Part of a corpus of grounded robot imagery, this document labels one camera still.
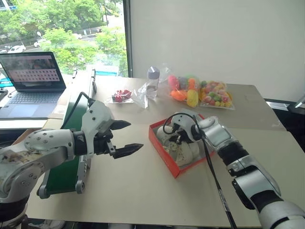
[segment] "bag of candy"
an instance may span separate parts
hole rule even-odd
[[[167,79],[170,95],[178,101],[184,101],[190,107],[196,107],[199,103],[199,80],[193,76],[176,77],[169,75]]]
[[[220,107],[235,110],[232,96],[223,82],[201,81],[199,91],[200,106]]]

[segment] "black cable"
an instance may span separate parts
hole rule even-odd
[[[195,116],[192,117],[191,115],[189,115],[189,114],[187,114],[187,113],[183,113],[183,112],[174,113],[173,115],[169,116],[168,119],[167,119],[167,120],[165,121],[165,123],[163,124],[163,131],[164,131],[164,133],[166,133],[166,134],[168,134],[168,135],[171,135],[171,134],[173,134],[173,133],[175,132],[174,128],[173,128],[173,131],[172,131],[171,133],[170,133],[170,132],[166,132],[166,131],[165,131],[165,126],[166,126],[166,124],[168,123],[168,121],[169,121],[171,118],[173,118],[174,116],[177,116],[177,115],[186,115],[186,116],[190,117],[191,119],[193,119],[194,122],[195,122],[195,120],[196,120]]]
[[[16,90],[12,91],[11,93],[8,94],[9,98],[12,98],[11,94],[13,94],[13,92],[15,92]]]
[[[93,102],[95,101],[94,99],[91,99],[85,92],[81,92],[81,93],[79,94],[79,96],[77,97],[77,100],[75,101],[75,104],[73,105],[73,107],[72,107],[72,109],[71,109],[71,111],[70,111],[70,113],[69,113],[67,119],[66,119],[66,120],[63,122],[63,124],[61,125],[61,129],[63,129],[63,128],[65,127],[65,125],[67,124],[67,122],[70,120],[70,118],[71,118],[71,116],[72,116],[72,114],[73,114],[73,112],[74,112],[74,110],[75,110],[77,104],[79,103],[79,101],[80,101],[82,95],[85,96],[85,97],[88,99],[89,107],[90,107],[90,106],[93,104]]]
[[[216,187],[217,187],[217,190],[218,190],[218,194],[219,194],[219,197],[220,197],[221,202],[222,202],[222,204],[223,204],[225,213],[226,213],[226,215],[227,215],[227,217],[228,217],[228,220],[229,220],[229,222],[230,222],[231,228],[232,228],[232,229],[237,229],[237,226],[236,226],[236,224],[235,224],[235,221],[234,221],[234,219],[233,219],[233,216],[232,216],[232,214],[231,214],[231,211],[230,211],[230,209],[229,209],[229,206],[228,206],[228,204],[227,204],[227,202],[226,202],[226,199],[225,199],[225,197],[224,197],[223,191],[222,191],[222,189],[221,189],[221,187],[220,187],[220,184],[219,184],[219,182],[218,182],[218,179],[217,179],[217,177],[216,177],[215,170],[214,170],[214,167],[213,167],[213,164],[212,164],[212,161],[211,161],[211,157],[210,157],[208,148],[207,148],[207,146],[206,146],[206,142],[205,142],[205,140],[204,140],[205,134],[204,134],[204,132],[200,129],[200,127],[199,127],[199,125],[198,125],[198,122],[197,122],[197,120],[196,120],[196,117],[195,117],[195,116],[191,116],[191,115],[189,115],[189,114],[187,114],[187,113],[175,113],[175,114],[171,115],[171,116],[165,121],[165,123],[163,124],[163,131],[164,131],[166,134],[168,134],[168,135],[173,134],[173,133],[175,132],[174,129],[173,129],[173,131],[172,131],[171,133],[166,132],[166,131],[165,131],[165,125],[168,123],[168,121],[169,121],[171,118],[173,118],[173,117],[176,116],[176,115],[186,115],[186,116],[190,117],[191,119],[193,119],[193,121],[195,122],[195,125],[197,126],[198,131],[199,131],[199,134],[201,135],[201,139],[202,139],[202,141],[203,141],[203,146],[204,146],[204,152],[205,152],[206,161],[207,161],[208,166],[209,166],[209,168],[210,168],[210,171],[211,171],[211,173],[212,173],[212,175],[213,175],[213,177],[214,177],[215,184],[216,184]]]

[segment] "plastic bag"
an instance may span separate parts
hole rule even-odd
[[[167,82],[172,98],[181,102],[185,101],[190,107],[198,105],[200,82],[195,76],[176,77],[169,75]]]
[[[132,92],[127,89],[117,90],[111,97],[105,100],[105,103],[133,103],[131,96]]]
[[[138,90],[133,90],[132,92],[132,100],[134,103],[136,103],[138,106],[142,108],[147,108],[148,107],[148,100],[146,96],[146,87],[147,84],[143,84],[142,87],[140,87]]]
[[[162,63],[161,66],[158,67],[160,71],[159,83],[163,83],[167,81],[169,75],[173,75],[173,71],[170,66],[166,63]]]
[[[199,92],[200,106],[220,107],[235,110],[232,96],[227,92],[226,85],[217,81],[202,81]]]

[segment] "robotic arm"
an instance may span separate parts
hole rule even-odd
[[[129,125],[126,121],[113,120],[109,108],[95,101],[82,117],[81,131],[38,130],[18,144],[1,149],[1,228],[16,224],[22,218],[38,178],[51,168],[73,160],[75,156],[110,154],[120,158],[139,150],[142,144],[116,149],[111,143],[111,131]]]
[[[305,212],[281,199],[276,181],[219,123],[217,117],[199,121],[200,130],[192,119],[183,114],[174,116],[172,124],[177,131],[185,131],[191,141],[199,141],[203,136],[203,140],[217,152],[234,177],[232,185],[238,197],[246,208],[256,210],[264,229],[305,228]]]

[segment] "plastic bottle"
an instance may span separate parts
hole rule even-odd
[[[157,96],[160,71],[156,67],[150,67],[147,71],[146,95],[150,99]]]

